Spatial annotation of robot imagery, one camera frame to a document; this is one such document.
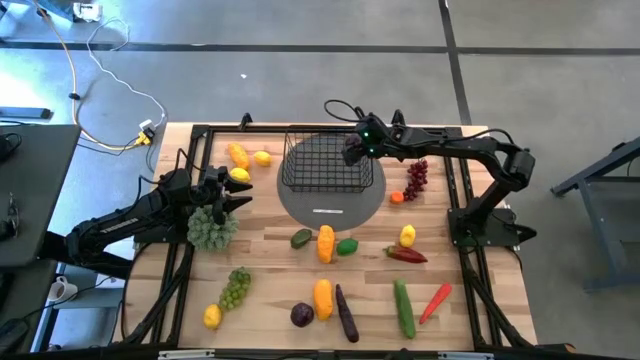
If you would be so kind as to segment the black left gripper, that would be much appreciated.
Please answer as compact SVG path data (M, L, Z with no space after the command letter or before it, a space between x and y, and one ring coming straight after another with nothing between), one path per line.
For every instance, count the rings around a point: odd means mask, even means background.
M250 183L241 182L228 177L228 168L208 166L204 178L199 182L199 188L204 194L203 205L211 206L211 215L217 225L224 225L225 213L231 213L239 207L253 200L252 196L231 196L253 188Z

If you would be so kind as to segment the orange mango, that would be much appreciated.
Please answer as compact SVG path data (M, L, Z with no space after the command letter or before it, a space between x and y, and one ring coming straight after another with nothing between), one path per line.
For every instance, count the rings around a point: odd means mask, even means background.
M335 232L329 225L322 225L317 235L317 255L322 263L329 264L332 261Z
M315 283L313 300L317 318L327 320L333 312L332 285L329 280L320 279Z
M242 145L240 145L239 143L230 143L228 145L228 152L231 157L231 160L233 161L236 167L244 169L246 171L249 170L249 167L250 167L249 155Z

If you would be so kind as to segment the red grape bunch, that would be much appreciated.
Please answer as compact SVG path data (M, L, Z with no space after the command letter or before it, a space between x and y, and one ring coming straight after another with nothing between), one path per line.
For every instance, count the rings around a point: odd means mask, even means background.
M405 201L413 201L424 191L427 184L428 163L420 159L407 169L407 186L403 191Z

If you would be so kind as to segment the green grape bunch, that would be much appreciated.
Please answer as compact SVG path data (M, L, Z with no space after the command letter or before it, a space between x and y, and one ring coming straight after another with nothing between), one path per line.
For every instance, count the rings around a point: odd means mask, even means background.
M219 296L219 306L224 311L239 307L246 297L252 284L252 277L244 267L233 270L228 276L228 282Z

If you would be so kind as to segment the red chili pepper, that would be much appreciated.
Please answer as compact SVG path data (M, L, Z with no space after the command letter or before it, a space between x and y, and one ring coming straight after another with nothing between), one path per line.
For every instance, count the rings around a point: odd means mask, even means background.
M427 258L421 253L411 248L402 247L400 245L390 245L384 248L383 252L387 257L395 260L403 261L403 262L414 263L414 264L427 262Z

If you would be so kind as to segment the dark purple round fruit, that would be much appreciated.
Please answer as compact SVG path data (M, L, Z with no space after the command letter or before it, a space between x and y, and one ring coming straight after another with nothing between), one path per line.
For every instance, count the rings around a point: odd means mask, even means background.
M297 303L291 309L290 320L295 326L299 328L308 326L314 320L314 318L314 309L307 303Z

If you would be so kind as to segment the green cucumber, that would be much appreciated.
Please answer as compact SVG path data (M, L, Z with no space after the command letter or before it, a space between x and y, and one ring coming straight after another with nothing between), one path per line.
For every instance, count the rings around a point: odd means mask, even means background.
M406 338L413 339L416 336L416 328L406 282L402 279L396 279L393 287L400 329Z

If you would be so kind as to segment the long purple eggplant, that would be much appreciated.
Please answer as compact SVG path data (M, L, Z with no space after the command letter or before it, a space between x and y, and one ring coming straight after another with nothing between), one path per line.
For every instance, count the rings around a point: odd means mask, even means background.
M348 307L342 288L339 284L336 285L335 296L338 306L338 314L341 320L344 334L349 342L357 343L360 339L359 331L355 324L354 317Z

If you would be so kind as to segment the orange carrot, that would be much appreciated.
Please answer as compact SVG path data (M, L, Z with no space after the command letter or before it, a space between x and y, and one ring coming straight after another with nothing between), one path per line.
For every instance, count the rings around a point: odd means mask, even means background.
M427 319L435 312L440 304L450 295L451 291L452 286L449 283L444 283L440 286L440 288L436 291L434 296L429 301L428 305L425 307L419 319L420 324L424 324L427 321Z

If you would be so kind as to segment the white mug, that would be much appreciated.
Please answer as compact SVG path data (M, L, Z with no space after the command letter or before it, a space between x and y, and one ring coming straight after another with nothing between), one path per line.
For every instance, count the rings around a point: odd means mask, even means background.
M47 300L62 303L74 299L78 292L78 287L70 283L65 276L58 276L49 288Z

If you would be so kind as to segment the black desk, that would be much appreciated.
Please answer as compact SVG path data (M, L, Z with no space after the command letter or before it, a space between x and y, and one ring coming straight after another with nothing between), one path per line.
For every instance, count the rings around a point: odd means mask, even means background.
M0 267L33 261L44 241L71 163L80 130L75 125L0 127L17 149L0 161L0 221L8 217L9 200L18 208L17 235L0 241Z

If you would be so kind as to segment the black flat bar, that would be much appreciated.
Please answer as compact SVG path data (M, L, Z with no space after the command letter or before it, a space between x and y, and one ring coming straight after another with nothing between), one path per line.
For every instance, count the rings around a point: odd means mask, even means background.
M0 106L0 117L18 119L50 119L52 111L47 108Z

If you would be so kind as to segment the black headphones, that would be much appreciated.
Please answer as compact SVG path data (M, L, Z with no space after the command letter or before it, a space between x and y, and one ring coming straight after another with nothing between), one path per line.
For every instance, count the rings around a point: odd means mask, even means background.
M0 163L8 160L21 146L22 136L17 133L0 134Z

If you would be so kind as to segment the black floor device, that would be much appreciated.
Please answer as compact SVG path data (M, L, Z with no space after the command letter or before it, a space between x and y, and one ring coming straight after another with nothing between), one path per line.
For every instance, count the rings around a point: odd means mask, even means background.
M12 351L23 341L29 325L24 319L14 318L0 326L0 355Z

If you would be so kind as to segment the silver edge bracket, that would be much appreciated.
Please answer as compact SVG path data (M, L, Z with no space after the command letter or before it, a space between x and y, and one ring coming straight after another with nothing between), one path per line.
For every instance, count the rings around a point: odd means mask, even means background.
M157 360L207 360L216 357L214 350L180 349L160 351Z
M438 360L495 360L491 353L481 352L439 352Z

